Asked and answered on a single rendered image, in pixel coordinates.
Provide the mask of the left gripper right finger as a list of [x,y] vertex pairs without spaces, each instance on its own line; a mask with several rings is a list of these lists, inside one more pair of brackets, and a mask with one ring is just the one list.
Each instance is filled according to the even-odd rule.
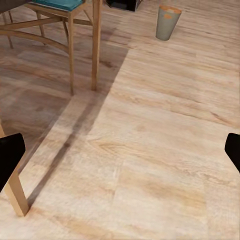
[[240,134],[229,133],[224,150],[240,172]]

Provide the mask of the trash can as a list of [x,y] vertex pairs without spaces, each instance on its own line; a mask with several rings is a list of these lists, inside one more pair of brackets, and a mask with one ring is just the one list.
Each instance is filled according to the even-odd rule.
[[[168,10],[174,12],[168,12]],[[168,41],[174,31],[174,28],[182,14],[182,11],[172,6],[162,5],[158,10],[156,35],[157,39]]]

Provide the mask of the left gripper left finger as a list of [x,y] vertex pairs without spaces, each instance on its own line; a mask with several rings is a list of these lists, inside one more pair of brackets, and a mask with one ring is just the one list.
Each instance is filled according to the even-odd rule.
[[5,187],[25,152],[21,133],[0,137],[0,190]]

